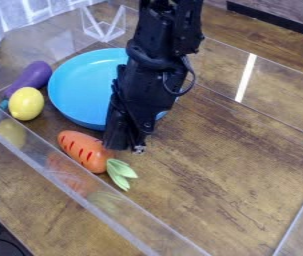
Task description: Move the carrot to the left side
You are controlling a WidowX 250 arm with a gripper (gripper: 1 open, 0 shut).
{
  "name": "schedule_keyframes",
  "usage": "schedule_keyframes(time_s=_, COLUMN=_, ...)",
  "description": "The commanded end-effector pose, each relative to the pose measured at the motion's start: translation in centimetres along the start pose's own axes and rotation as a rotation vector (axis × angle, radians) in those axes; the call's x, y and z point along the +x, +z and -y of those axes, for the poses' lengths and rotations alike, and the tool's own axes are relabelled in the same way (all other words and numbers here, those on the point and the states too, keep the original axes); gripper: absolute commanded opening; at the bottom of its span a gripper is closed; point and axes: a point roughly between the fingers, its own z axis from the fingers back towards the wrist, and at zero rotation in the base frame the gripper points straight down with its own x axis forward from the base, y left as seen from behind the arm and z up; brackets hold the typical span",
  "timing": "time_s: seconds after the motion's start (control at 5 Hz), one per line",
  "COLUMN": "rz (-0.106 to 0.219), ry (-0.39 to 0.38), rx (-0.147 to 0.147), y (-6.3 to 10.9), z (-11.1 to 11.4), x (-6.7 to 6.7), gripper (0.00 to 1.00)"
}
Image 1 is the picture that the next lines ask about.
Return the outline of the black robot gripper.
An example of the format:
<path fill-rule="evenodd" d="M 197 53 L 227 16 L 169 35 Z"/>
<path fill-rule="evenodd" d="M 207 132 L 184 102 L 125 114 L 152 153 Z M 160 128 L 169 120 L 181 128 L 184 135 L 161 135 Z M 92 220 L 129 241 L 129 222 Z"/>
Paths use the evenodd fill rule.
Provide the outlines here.
<path fill-rule="evenodd" d="M 119 151 L 129 147 L 133 154 L 143 154 L 157 115 L 188 92 L 181 88 L 188 60 L 168 50 L 148 52 L 135 40 L 128 41 L 125 53 L 127 63 L 117 66 L 112 81 L 102 145 Z"/>

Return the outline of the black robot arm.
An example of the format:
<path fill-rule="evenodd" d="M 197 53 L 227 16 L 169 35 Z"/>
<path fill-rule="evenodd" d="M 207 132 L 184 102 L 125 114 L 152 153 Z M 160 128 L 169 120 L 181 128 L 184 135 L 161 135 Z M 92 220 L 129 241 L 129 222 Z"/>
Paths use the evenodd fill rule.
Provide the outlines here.
<path fill-rule="evenodd" d="M 116 68 L 102 145 L 110 150 L 145 149 L 156 116 L 193 87 L 188 55 L 204 39 L 203 0 L 140 0 L 139 20 L 128 40 L 128 60 Z"/>

